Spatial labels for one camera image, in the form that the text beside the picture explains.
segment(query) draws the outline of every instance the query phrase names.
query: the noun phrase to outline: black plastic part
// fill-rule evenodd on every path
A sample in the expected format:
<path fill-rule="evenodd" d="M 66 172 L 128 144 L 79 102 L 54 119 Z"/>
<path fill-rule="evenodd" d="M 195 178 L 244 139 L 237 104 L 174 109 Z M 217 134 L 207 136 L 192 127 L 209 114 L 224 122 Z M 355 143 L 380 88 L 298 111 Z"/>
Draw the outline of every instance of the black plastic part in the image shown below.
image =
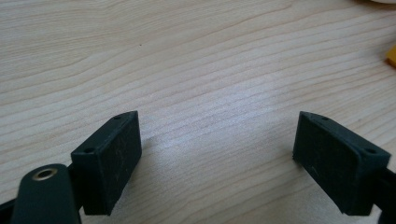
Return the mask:
<path fill-rule="evenodd" d="M 110 119 L 72 152 L 85 214 L 111 214 L 141 154 L 137 111 Z"/>
<path fill-rule="evenodd" d="M 342 213 L 368 216 L 390 154 L 331 119 L 301 112 L 293 158 Z"/>
<path fill-rule="evenodd" d="M 375 204 L 382 210 L 378 223 L 396 223 L 396 174 L 390 170 L 384 172 L 377 182 Z"/>
<path fill-rule="evenodd" d="M 65 165 L 42 166 L 22 179 L 11 223 L 81 223 Z"/>

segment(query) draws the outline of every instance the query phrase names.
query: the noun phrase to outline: metal grommet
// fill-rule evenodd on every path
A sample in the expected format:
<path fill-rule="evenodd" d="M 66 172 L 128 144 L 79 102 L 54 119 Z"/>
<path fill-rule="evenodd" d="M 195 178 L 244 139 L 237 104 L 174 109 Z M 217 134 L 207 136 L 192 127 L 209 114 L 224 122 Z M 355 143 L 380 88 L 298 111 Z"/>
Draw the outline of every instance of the metal grommet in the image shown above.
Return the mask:
<path fill-rule="evenodd" d="M 47 168 L 44 170 L 40 170 L 33 175 L 33 180 L 35 180 L 35 181 L 46 180 L 46 179 L 49 179 L 49 178 L 55 176 L 56 173 L 58 173 L 58 169 L 55 169 L 55 168 Z"/>

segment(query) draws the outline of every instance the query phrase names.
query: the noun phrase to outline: hole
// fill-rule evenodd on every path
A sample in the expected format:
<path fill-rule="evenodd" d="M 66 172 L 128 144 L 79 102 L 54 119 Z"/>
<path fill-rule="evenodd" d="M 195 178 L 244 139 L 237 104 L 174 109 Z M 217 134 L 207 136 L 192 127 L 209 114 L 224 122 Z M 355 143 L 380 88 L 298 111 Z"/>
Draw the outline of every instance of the hole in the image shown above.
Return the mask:
<path fill-rule="evenodd" d="M 87 148 L 84 149 L 85 153 L 93 153 L 94 151 L 95 151 L 94 147 L 87 147 Z"/>
<path fill-rule="evenodd" d="M 44 169 L 44 170 L 41 170 L 41 171 L 35 173 L 35 175 L 33 175 L 33 180 L 35 180 L 35 181 L 46 180 L 46 179 L 49 179 L 49 178 L 55 176 L 56 173 L 58 173 L 58 170 L 55 168 Z"/>
<path fill-rule="evenodd" d="M 375 154 L 376 153 L 376 151 L 374 149 L 372 149 L 372 148 L 366 148 L 366 151 L 368 153 L 371 153 L 371 154 Z"/>

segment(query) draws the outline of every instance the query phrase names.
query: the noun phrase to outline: dark gray component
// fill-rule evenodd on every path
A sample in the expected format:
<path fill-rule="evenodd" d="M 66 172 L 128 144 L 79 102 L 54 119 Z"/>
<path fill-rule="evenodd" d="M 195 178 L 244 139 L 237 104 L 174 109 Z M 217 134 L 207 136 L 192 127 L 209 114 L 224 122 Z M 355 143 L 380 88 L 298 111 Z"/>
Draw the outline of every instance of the dark gray component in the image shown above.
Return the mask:
<path fill-rule="evenodd" d="M 120 114 L 71 154 L 87 215 L 110 215 L 142 154 L 137 111 Z"/>
<path fill-rule="evenodd" d="M 390 154 L 337 122 L 301 112 L 293 158 L 342 213 L 368 216 L 374 203 L 384 215 L 394 209 L 395 202 L 386 200 L 395 192 L 394 173 L 387 169 Z"/>
<path fill-rule="evenodd" d="M 81 223 L 67 167 L 51 164 L 21 181 L 11 223 Z"/>

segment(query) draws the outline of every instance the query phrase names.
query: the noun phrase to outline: wood grain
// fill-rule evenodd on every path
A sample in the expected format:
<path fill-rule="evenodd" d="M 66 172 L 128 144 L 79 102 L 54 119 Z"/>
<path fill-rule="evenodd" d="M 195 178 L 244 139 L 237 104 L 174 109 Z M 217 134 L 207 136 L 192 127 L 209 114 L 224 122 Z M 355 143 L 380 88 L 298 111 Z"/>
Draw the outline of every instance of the wood grain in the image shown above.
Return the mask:
<path fill-rule="evenodd" d="M 142 159 L 84 223 L 376 223 L 341 215 L 291 151 L 303 110 L 396 153 L 395 21 L 358 0 L 2 1 L 0 203 L 138 110 Z"/>

